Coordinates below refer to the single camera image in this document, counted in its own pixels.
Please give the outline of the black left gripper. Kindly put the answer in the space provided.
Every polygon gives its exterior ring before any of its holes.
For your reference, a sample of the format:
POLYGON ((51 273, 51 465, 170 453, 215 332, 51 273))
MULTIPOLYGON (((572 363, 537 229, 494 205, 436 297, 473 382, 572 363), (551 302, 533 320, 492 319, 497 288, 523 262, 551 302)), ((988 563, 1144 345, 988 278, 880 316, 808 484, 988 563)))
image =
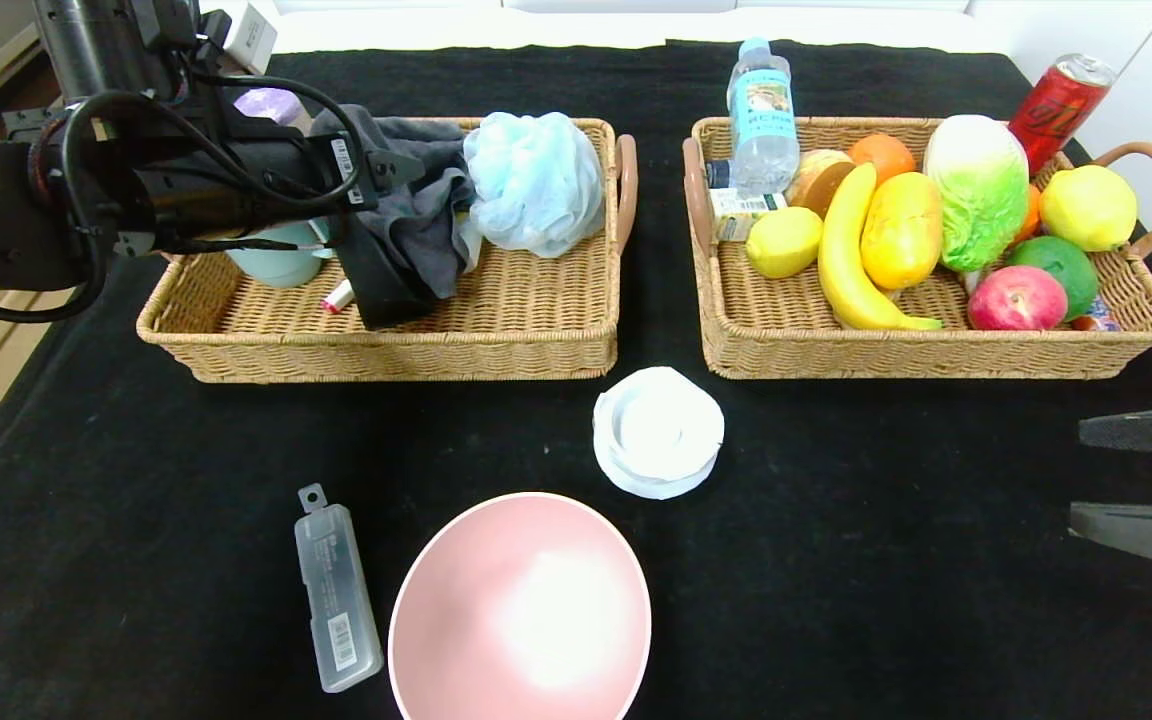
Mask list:
POLYGON ((366 162, 367 172, 346 132, 259 143, 262 184, 287 199, 329 209, 376 209, 379 199, 372 185, 410 184, 426 172, 420 159, 391 150, 367 150, 366 162))

